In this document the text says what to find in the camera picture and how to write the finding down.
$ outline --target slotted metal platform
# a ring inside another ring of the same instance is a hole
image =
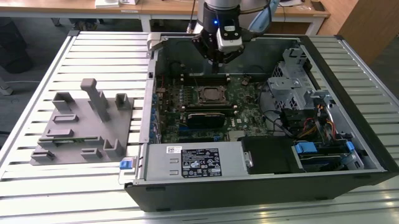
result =
[[[83,78],[98,80],[107,97],[123,91],[135,98],[129,154],[138,153],[146,40],[146,33],[133,32],[82,32],[67,38],[0,151],[0,223],[398,223],[399,177],[329,201],[146,213],[118,183],[119,163],[31,166],[30,156],[55,108],[51,99],[66,90],[72,97],[87,98],[79,90]],[[399,161],[398,100],[345,41],[313,37],[313,42]]]

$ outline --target sticker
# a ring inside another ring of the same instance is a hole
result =
[[[182,176],[185,178],[222,176],[218,148],[185,149],[181,151]]]
[[[167,153],[181,153],[182,146],[167,146]]]
[[[235,31],[235,30],[237,30],[237,27],[235,27],[235,26],[226,26],[226,27],[225,27],[225,30],[229,31],[229,32],[230,32],[230,31]]]
[[[122,13],[139,13],[138,10],[121,10]]]

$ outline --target warning label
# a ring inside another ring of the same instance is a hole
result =
[[[218,148],[182,150],[182,176],[222,176],[222,165]]]

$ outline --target white cable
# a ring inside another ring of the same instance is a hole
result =
[[[6,83],[40,83],[40,81],[11,81]]]

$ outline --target blue latch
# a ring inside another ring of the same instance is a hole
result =
[[[119,169],[133,169],[134,168],[134,161],[123,160],[119,163]]]
[[[347,141],[347,147],[349,147],[350,151],[355,150],[355,146],[354,146],[354,143],[351,141]]]
[[[299,142],[295,145],[297,153],[317,153],[318,149],[313,142]]]

